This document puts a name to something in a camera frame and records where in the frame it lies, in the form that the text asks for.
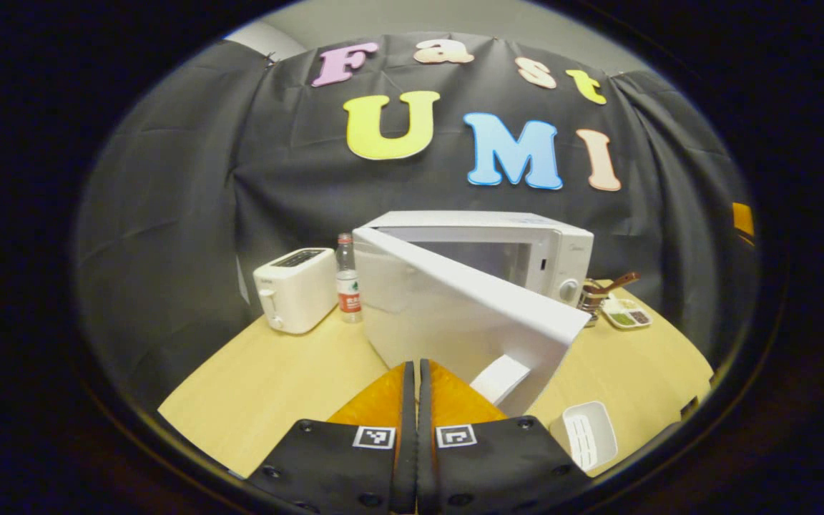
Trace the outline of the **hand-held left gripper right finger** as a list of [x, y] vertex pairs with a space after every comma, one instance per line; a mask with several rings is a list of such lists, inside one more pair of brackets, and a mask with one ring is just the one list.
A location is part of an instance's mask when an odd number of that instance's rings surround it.
[[554, 514], [592, 480], [533, 416], [510, 417], [445, 366], [422, 359], [418, 512]]

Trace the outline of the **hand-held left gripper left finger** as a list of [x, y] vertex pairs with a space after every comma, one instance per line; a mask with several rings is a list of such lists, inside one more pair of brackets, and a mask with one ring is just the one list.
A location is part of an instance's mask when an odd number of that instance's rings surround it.
[[395, 366], [326, 421], [296, 421], [248, 482], [302, 513], [414, 513], [414, 391], [412, 362]]

